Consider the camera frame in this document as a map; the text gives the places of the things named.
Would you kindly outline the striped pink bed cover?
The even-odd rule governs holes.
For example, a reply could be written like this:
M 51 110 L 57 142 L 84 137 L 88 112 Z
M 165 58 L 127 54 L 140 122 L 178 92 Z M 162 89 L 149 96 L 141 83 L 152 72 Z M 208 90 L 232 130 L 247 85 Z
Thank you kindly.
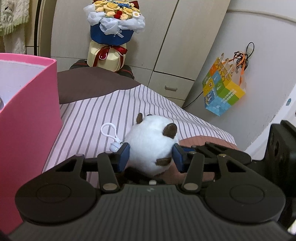
M 169 118 L 178 127 L 182 146 L 211 142 L 236 149 L 231 134 L 131 78 L 101 68 L 84 67 L 59 72 L 57 81 L 63 125 L 44 170 L 75 154 L 97 157 L 107 151 L 112 142 L 101 134 L 101 126 L 113 123 L 118 137 L 124 139 L 139 113 Z

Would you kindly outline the black clothes rack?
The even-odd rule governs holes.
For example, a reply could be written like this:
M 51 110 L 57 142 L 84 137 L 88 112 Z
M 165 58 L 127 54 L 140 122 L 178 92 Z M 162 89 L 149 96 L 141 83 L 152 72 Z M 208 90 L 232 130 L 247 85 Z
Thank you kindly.
M 38 56 L 38 47 L 39 47 L 39 19 L 41 11 L 42 0 L 37 0 L 37 8 L 35 15 L 35 25 L 34 25 L 34 55 Z

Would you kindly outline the colourful paper gift bag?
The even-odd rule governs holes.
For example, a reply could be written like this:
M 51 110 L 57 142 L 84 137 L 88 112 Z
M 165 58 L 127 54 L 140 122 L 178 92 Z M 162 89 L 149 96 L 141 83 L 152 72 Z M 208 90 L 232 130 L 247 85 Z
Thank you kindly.
M 217 116 L 224 114 L 246 93 L 247 56 L 235 52 L 234 57 L 218 57 L 202 81 L 205 109 Z

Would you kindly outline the flower bouquet blue wrap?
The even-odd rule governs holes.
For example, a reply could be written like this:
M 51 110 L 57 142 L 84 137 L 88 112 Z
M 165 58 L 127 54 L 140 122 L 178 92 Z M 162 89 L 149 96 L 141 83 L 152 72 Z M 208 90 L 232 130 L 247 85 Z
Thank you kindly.
M 138 1 L 94 1 L 83 11 L 90 24 L 88 66 L 119 71 L 125 64 L 126 43 L 145 29 Z

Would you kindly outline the white panda plush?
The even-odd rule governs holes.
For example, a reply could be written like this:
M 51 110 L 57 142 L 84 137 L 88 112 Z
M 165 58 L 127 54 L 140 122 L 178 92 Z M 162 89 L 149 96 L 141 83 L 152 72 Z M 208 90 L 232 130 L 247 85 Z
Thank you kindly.
M 112 123 L 104 123 L 100 130 L 103 136 L 114 140 L 111 151 L 117 151 L 124 143 L 128 143 L 126 166 L 151 177 L 170 168 L 173 146 L 179 142 L 177 125 L 159 115 L 143 116 L 139 113 L 135 125 L 123 141 L 118 138 L 116 126 Z

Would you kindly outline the grey wardrobe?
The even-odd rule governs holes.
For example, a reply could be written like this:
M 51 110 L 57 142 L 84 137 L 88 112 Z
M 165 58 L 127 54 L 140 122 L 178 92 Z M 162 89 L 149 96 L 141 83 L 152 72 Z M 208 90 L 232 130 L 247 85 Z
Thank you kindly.
M 135 79 L 183 105 L 220 29 L 229 1 L 139 1 L 145 30 L 127 44 L 125 62 Z M 58 71 L 87 57 L 89 1 L 57 1 L 51 56 Z

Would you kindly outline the cream knitted cardigan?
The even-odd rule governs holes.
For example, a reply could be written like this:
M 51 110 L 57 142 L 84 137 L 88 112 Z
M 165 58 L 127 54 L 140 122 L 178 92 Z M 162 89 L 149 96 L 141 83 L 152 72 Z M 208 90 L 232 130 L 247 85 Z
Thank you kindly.
M 29 22 L 29 0 L 1 1 L 1 48 L 6 53 L 26 54 L 25 24 Z

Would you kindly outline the white door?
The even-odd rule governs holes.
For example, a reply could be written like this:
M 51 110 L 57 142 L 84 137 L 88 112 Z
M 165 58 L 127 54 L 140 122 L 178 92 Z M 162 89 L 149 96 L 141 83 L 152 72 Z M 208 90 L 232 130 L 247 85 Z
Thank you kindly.
M 280 123 L 282 120 L 287 120 L 295 126 L 295 86 L 290 91 L 286 101 L 283 103 L 276 115 L 271 119 L 267 127 L 245 150 L 252 159 L 261 160 L 264 157 L 270 126 L 273 123 Z

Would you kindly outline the pink cardboard box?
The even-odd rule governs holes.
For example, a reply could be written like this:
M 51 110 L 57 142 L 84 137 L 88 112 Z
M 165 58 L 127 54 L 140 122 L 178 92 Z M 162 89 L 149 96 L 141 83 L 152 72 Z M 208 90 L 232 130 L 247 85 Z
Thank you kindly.
M 1 231 L 22 223 L 17 190 L 41 174 L 62 127 L 56 60 L 1 53 Z

